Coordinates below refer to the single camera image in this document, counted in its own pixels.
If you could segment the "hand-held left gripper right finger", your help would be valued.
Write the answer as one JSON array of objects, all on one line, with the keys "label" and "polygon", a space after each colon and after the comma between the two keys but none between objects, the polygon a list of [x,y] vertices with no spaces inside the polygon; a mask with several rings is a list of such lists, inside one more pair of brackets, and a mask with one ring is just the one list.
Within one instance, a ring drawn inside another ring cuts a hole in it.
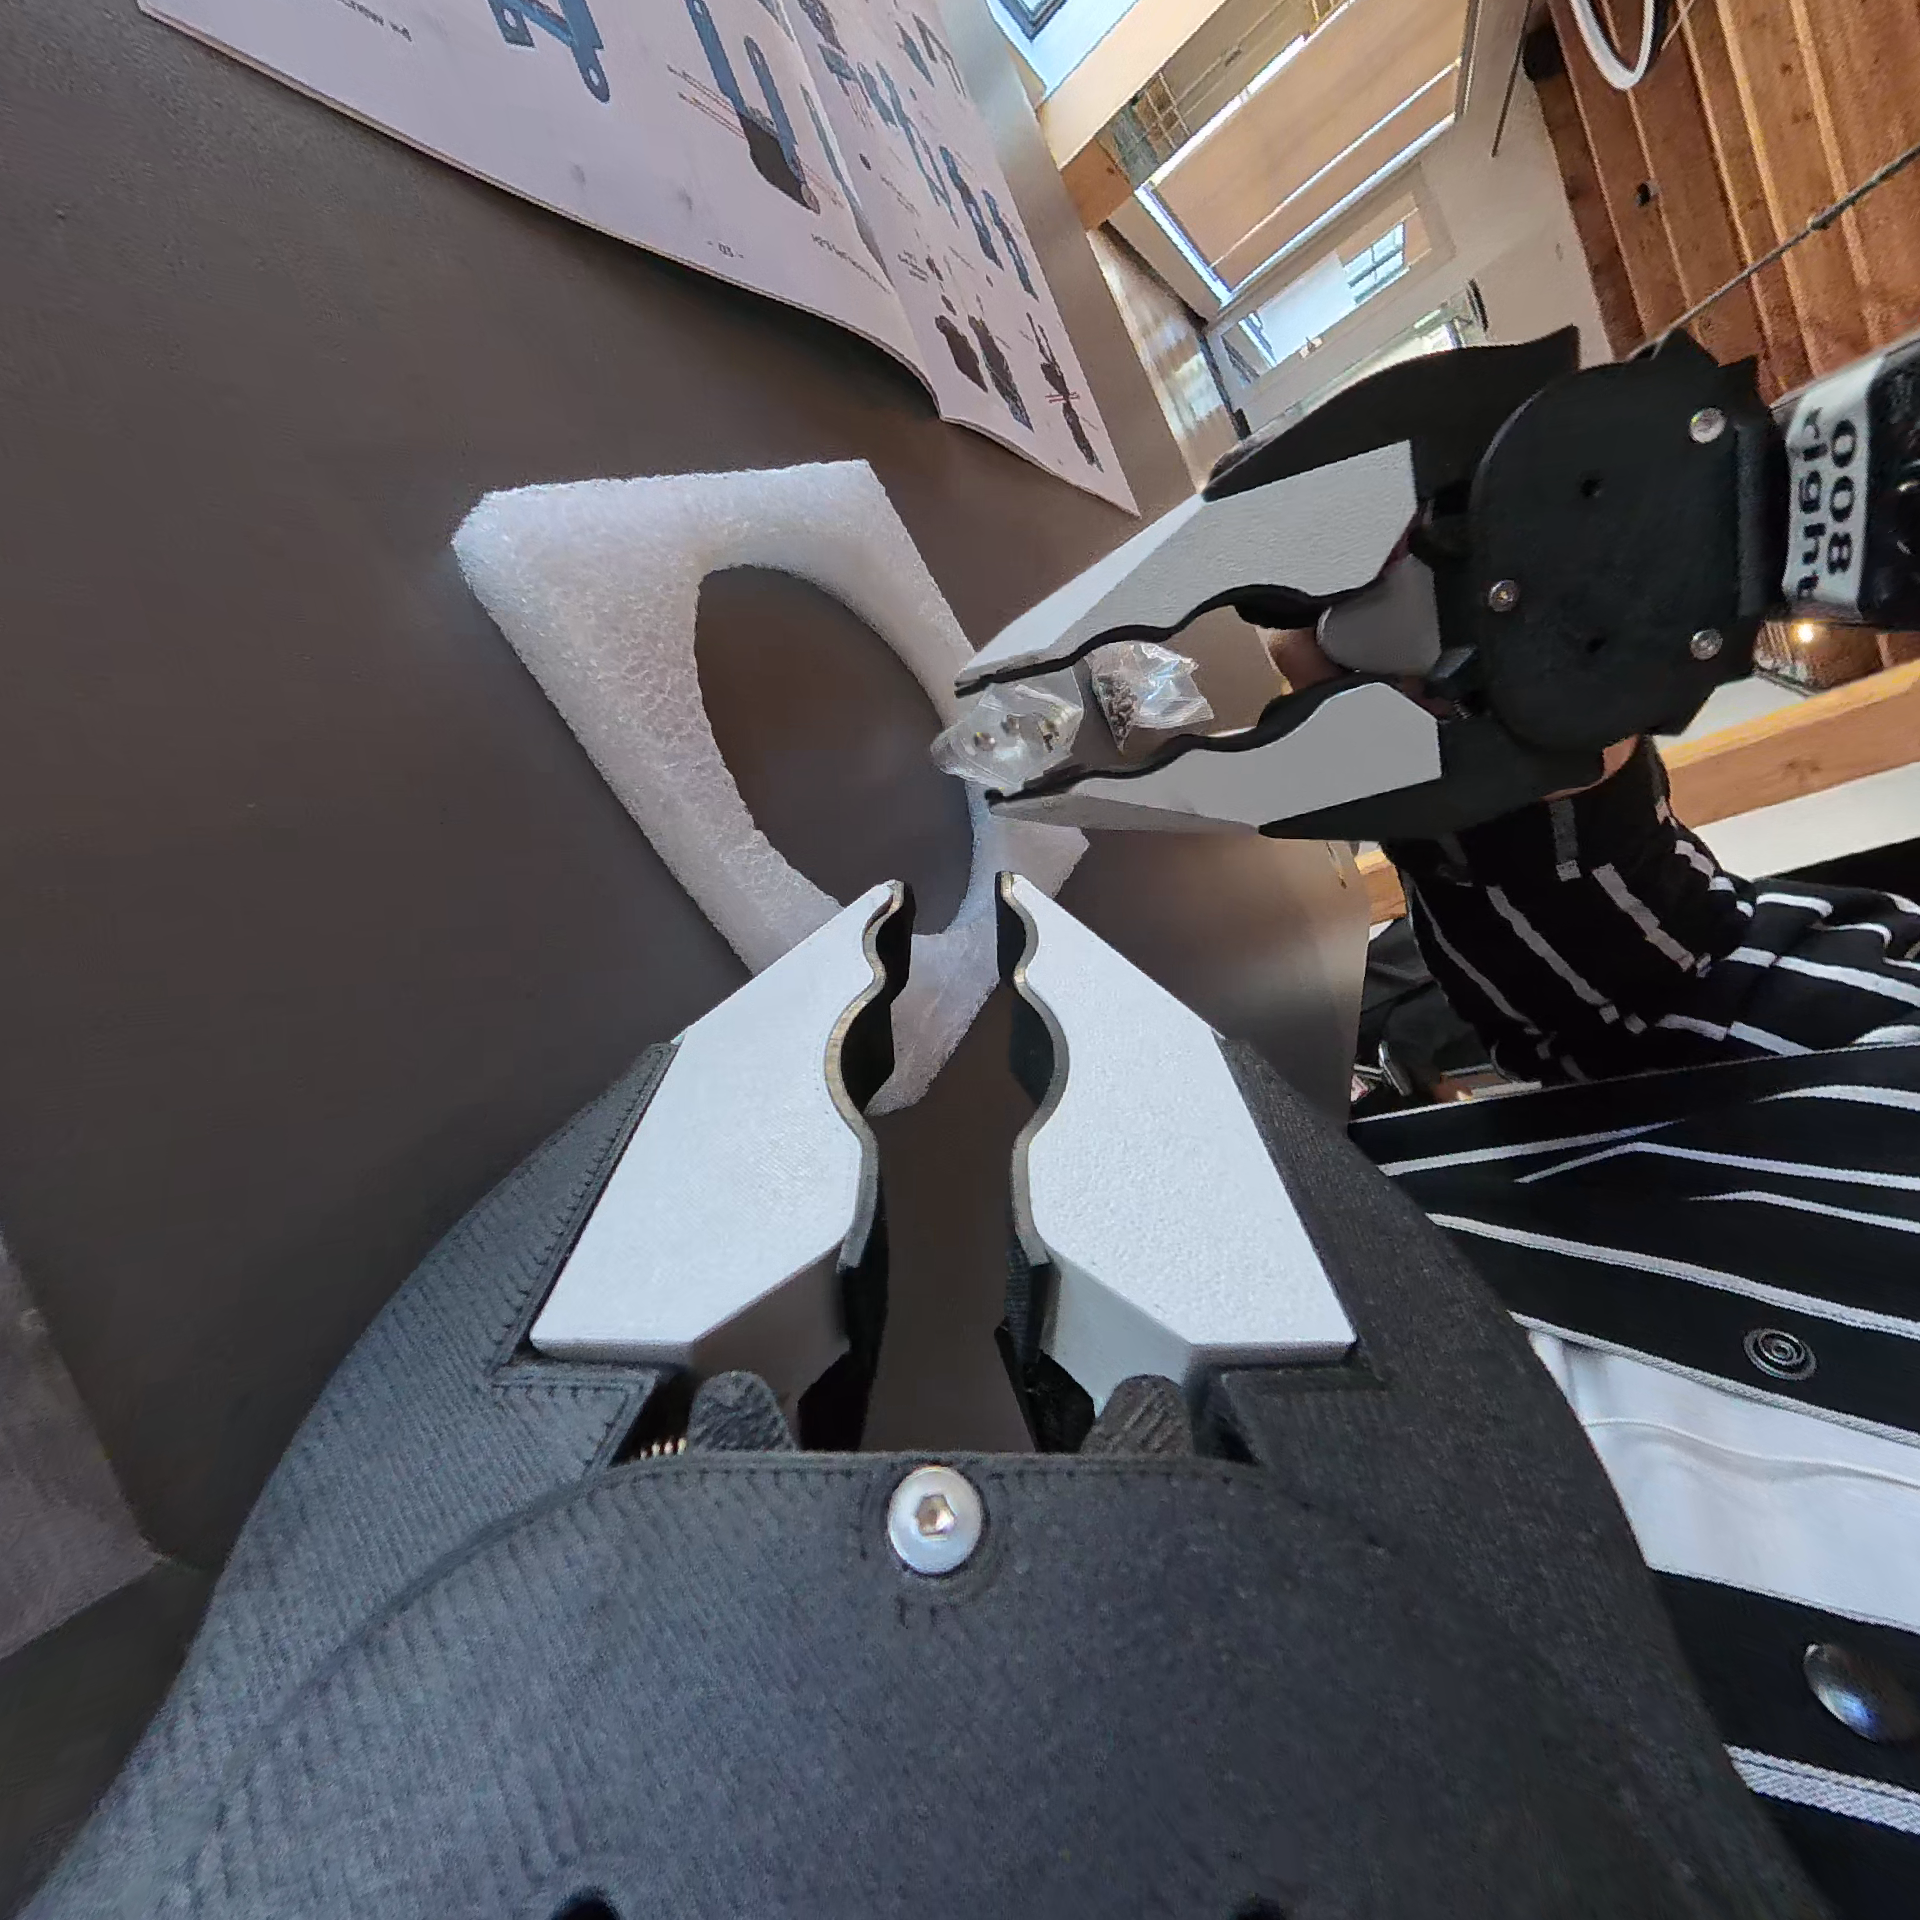
[{"label": "hand-held left gripper right finger", "polygon": [[1010,1160],[999,1327],[1024,1412],[1100,1412],[1152,1375],[1335,1365],[1355,1327],[1228,1042],[1017,872],[996,878],[1012,1066],[1035,1108]]}]

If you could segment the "printed instruction manual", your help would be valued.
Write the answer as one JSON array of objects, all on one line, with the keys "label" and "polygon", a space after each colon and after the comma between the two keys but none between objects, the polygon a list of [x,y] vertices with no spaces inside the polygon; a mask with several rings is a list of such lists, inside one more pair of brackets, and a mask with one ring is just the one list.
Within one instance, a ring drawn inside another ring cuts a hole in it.
[{"label": "printed instruction manual", "polygon": [[1136,509],[943,5],[140,9],[468,176],[854,334],[948,424]]}]

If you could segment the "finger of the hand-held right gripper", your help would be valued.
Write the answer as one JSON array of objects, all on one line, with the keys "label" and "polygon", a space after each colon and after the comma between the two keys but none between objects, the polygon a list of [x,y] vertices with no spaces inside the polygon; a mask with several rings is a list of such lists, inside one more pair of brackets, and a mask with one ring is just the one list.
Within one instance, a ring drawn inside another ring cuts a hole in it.
[{"label": "finger of the hand-held right gripper", "polygon": [[1406,439],[1240,494],[1192,495],[1017,615],[954,688],[1038,677],[1111,638],[1171,634],[1224,605],[1280,597],[1319,609],[1380,577],[1416,517]]},{"label": "finger of the hand-held right gripper", "polygon": [[1010,823],[1098,832],[1418,832],[1444,776],[1442,725],[1378,679],[1278,698],[1259,725],[1177,736],[1111,772],[1059,775],[988,794]]}]

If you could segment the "person's striped jacket torso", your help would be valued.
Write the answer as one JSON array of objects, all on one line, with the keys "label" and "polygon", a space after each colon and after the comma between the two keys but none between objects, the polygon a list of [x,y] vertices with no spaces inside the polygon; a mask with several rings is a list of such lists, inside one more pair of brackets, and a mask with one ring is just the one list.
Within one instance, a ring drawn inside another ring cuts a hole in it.
[{"label": "person's striped jacket torso", "polygon": [[1524,1326],[1812,1884],[1919,1916],[1916,1033],[1351,1136]]}]

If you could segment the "small clear hardware bag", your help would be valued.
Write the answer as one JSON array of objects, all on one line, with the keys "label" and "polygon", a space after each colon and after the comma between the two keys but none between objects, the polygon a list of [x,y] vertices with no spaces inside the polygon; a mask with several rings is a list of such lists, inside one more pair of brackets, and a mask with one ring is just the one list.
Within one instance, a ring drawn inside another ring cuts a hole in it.
[{"label": "small clear hardware bag", "polygon": [[928,757],[943,775],[1012,792],[1075,767],[1116,765],[1129,750],[1209,732],[1214,719],[1196,661],[1159,641],[1114,640],[1038,677],[970,693]]}]

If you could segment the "person's right forearm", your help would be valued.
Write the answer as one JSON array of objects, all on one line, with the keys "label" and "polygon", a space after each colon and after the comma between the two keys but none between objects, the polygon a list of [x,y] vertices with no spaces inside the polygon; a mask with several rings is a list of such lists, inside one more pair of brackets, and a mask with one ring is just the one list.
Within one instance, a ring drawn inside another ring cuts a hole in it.
[{"label": "person's right forearm", "polygon": [[1606,760],[1596,783],[1383,847],[1502,1071],[1574,1085],[1916,1037],[1916,903],[1730,874],[1647,736]]}]

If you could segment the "white foam frame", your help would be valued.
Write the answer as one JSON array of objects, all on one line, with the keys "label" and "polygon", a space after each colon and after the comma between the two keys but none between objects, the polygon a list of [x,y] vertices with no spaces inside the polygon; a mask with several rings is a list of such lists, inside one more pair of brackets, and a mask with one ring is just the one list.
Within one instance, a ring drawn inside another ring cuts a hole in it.
[{"label": "white foam frame", "polygon": [[751,970],[839,903],[759,830],[699,690],[699,590],[772,568],[863,617],[961,716],[970,641],[864,462],[588,478],[482,495],[452,556],[600,776]]}]

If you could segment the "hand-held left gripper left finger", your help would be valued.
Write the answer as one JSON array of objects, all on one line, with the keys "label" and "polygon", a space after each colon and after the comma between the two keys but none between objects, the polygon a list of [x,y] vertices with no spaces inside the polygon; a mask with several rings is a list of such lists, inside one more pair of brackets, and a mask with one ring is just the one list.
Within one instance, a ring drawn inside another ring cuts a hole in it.
[{"label": "hand-held left gripper left finger", "polygon": [[682,1030],[532,1324],[554,1360],[826,1375],[881,1210],[914,901],[871,886]]}]

